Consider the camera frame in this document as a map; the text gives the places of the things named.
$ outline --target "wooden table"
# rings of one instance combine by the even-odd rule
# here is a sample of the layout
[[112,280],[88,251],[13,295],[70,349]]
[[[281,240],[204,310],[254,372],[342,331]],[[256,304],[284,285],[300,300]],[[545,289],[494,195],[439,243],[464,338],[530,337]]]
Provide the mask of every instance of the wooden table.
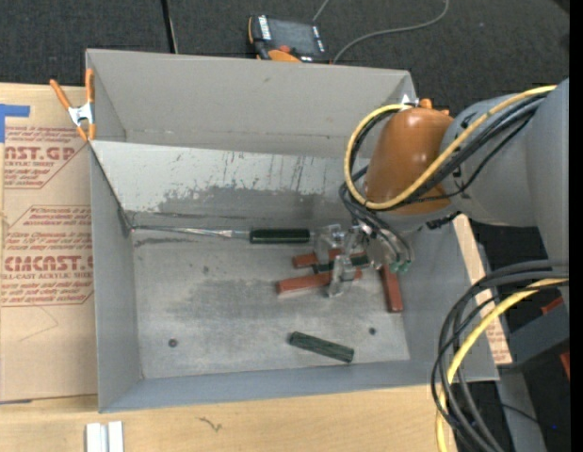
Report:
[[[85,425],[123,421],[126,452],[435,451],[427,386],[98,413],[96,396],[0,405],[0,451],[84,450]],[[450,450],[456,450],[450,439]]]

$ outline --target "cardboard box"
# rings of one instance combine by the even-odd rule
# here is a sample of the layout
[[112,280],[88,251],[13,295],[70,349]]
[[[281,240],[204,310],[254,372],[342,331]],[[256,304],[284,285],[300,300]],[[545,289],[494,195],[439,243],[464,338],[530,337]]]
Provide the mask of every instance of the cardboard box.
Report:
[[[414,100],[407,72],[96,50],[87,64],[101,411],[429,382],[445,313],[469,285],[452,227],[410,236],[399,315],[373,270],[341,297],[279,299],[275,282],[300,273],[291,258],[311,245],[146,229],[347,227],[346,141],[375,108]],[[291,347],[292,331],[355,360]],[[495,377],[486,345],[467,368]]]
[[53,90],[0,84],[1,402],[97,391],[88,176]]

